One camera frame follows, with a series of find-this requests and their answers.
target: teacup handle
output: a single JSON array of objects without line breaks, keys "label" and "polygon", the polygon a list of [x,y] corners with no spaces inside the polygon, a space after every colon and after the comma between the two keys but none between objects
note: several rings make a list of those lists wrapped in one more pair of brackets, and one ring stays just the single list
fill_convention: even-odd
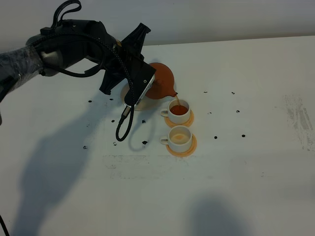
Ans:
[{"label": "teacup handle", "polygon": [[167,138],[167,136],[160,137],[159,142],[161,144],[163,144],[163,145],[168,145],[168,138]]},{"label": "teacup handle", "polygon": [[161,110],[161,116],[163,116],[163,117],[168,117],[168,111],[167,111],[167,109]]}]

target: orange coaster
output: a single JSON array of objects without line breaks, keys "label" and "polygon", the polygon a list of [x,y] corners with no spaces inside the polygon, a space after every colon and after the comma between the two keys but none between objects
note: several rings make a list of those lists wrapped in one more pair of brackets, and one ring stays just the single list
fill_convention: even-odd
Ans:
[{"label": "orange coaster", "polygon": [[193,154],[193,152],[196,150],[197,148],[197,139],[194,135],[192,135],[192,144],[191,147],[182,153],[178,153],[178,152],[174,152],[172,149],[169,148],[168,145],[166,145],[166,149],[168,150],[168,152],[170,154],[172,154],[173,156],[177,156],[177,157],[187,157]]},{"label": "orange coaster", "polygon": [[195,119],[195,116],[194,116],[194,114],[193,114],[192,111],[190,112],[189,120],[187,120],[187,121],[186,121],[185,123],[183,123],[183,124],[175,124],[175,123],[171,122],[168,117],[164,117],[165,123],[166,123],[169,127],[171,127],[171,128],[173,128],[173,127],[175,127],[175,126],[177,126],[177,125],[184,125],[184,126],[186,126],[186,127],[189,127],[189,126],[192,125],[194,119]]}]

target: white table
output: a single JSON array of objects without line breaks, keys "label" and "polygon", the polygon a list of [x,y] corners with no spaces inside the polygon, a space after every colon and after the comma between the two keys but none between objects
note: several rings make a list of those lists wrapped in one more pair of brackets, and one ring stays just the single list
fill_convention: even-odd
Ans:
[{"label": "white table", "polygon": [[136,113],[115,146],[123,84],[107,96],[103,73],[37,76],[0,105],[0,214],[11,234],[313,235],[315,37],[147,46],[143,55],[171,68],[191,104],[193,156],[158,142],[169,99]]}]

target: tea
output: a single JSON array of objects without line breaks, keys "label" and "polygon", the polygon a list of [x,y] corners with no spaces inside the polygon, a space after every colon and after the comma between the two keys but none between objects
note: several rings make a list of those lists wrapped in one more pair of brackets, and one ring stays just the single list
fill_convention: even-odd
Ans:
[{"label": "tea", "polygon": [[176,95],[175,98],[176,98],[176,101],[177,101],[177,105],[180,106],[181,103],[179,102],[178,96]]},{"label": "tea", "polygon": [[184,107],[182,105],[175,105],[170,109],[171,113],[177,116],[181,116],[183,114],[186,114],[188,112],[188,108]]}]

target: black cable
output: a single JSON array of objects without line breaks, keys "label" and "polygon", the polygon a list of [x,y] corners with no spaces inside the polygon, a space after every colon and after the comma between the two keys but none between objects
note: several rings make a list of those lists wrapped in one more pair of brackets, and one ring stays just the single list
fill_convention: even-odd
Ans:
[{"label": "black cable", "polygon": [[96,43],[96,44],[100,44],[102,45],[103,47],[105,47],[107,50],[109,50],[115,57],[116,59],[119,61],[119,63],[121,64],[123,70],[124,70],[124,73],[126,75],[126,78],[127,78],[127,81],[128,81],[128,84],[129,84],[129,89],[131,91],[131,94],[132,94],[132,101],[131,101],[131,107],[130,107],[130,117],[129,117],[129,123],[128,123],[128,127],[127,127],[127,130],[125,132],[125,134],[123,135],[122,138],[119,137],[119,130],[120,130],[120,127],[122,125],[122,123],[124,122],[124,120],[127,118],[127,115],[125,116],[124,114],[122,114],[122,117],[119,121],[119,124],[117,126],[117,129],[116,129],[116,139],[118,141],[123,141],[125,140],[125,138],[127,137],[127,135],[129,134],[130,130],[131,130],[131,126],[132,126],[132,120],[133,120],[133,113],[134,113],[134,104],[135,104],[135,96],[134,96],[134,91],[133,91],[133,82],[129,76],[129,73],[128,73],[128,70],[124,64],[124,62],[122,61],[122,59],[119,57],[119,55],[112,49],[111,46],[109,46],[108,44],[106,44],[105,42],[103,42],[102,40],[98,39],[98,38],[94,38],[88,34],[85,34],[85,33],[77,33],[77,32],[59,32],[59,33],[52,33],[46,37],[43,37],[43,38],[40,38],[38,39],[37,41],[33,42],[31,45],[32,46],[36,46],[38,45],[39,43],[41,42],[44,42],[44,41],[47,41],[49,39],[52,39],[52,38],[56,38],[56,37],[59,37],[59,36],[68,36],[68,35],[76,35],[76,36],[81,36],[81,37],[84,37],[84,38],[88,38],[89,40],[91,40],[92,42]]},{"label": "black cable", "polygon": [[2,217],[1,217],[1,215],[0,215],[0,224],[1,224],[1,226],[2,226],[4,235],[5,235],[5,236],[10,236],[10,234],[9,234],[9,232],[8,232],[8,229],[6,228],[5,223],[4,223],[4,221],[3,221]]},{"label": "black cable", "polygon": [[82,39],[80,39],[80,40],[75,39],[75,40],[67,41],[65,44],[68,44],[68,43],[78,43],[78,42],[94,43],[96,46],[98,46],[99,49],[100,49],[100,51],[102,52],[102,55],[101,55],[102,61],[101,61],[101,63],[99,63],[97,66],[94,66],[94,67],[90,68],[89,70],[85,71],[85,73],[83,73],[83,74],[74,73],[74,72],[71,72],[71,71],[62,69],[62,68],[60,68],[60,67],[58,67],[58,66],[55,66],[55,65],[52,65],[52,64],[49,64],[49,63],[46,63],[46,62],[43,61],[44,66],[47,67],[47,68],[51,68],[51,69],[53,69],[53,70],[55,70],[55,71],[58,71],[58,72],[60,72],[60,73],[63,73],[63,74],[65,74],[65,75],[69,75],[69,76],[72,76],[72,77],[78,77],[78,78],[90,77],[90,76],[92,76],[92,75],[95,75],[95,74],[96,74],[97,72],[99,72],[101,69],[103,69],[103,66],[104,66],[104,64],[105,64],[105,55],[104,55],[105,52],[104,52],[103,48],[102,48],[99,44],[97,44],[97,43],[95,43],[95,42],[88,41],[88,40],[86,40],[86,39],[85,39],[85,40],[82,40]]}]

